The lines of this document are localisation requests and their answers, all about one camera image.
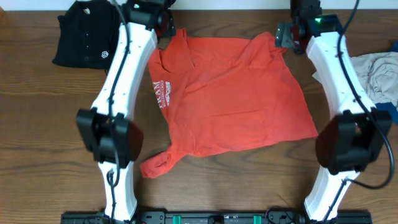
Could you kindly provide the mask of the orange red t-shirt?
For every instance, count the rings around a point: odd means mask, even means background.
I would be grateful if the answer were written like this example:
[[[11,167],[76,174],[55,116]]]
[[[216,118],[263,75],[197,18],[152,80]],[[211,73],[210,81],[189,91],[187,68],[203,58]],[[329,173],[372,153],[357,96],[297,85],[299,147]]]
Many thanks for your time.
[[[145,160],[154,179],[185,156],[208,157],[317,136],[302,89],[269,32],[190,37],[179,29],[148,68],[170,146]]]

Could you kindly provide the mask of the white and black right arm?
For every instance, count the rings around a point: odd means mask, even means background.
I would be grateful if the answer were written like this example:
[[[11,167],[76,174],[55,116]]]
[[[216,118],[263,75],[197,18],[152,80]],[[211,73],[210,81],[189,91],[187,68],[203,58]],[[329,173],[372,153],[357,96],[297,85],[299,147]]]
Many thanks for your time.
[[[395,160],[387,138],[392,118],[366,94],[351,62],[345,32],[336,14],[324,15],[319,1],[291,1],[289,35],[296,54],[307,54],[322,81],[330,122],[318,135],[315,150],[320,169],[295,223],[371,223],[366,212],[339,214],[338,207],[351,184],[370,190],[388,186]],[[357,180],[385,147],[389,172],[384,182]]]

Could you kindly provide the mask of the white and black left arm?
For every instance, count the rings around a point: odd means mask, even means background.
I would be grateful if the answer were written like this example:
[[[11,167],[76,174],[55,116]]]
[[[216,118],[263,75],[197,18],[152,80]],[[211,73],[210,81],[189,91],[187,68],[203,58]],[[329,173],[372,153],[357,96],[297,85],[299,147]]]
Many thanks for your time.
[[[143,144],[134,124],[134,107],[144,70],[159,39],[175,34],[173,1],[126,1],[115,4],[120,16],[116,52],[105,83],[76,123],[86,149],[102,173],[106,194],[103,212],[61,217],[66,223],[132,223],[137,208],[133,167]]]

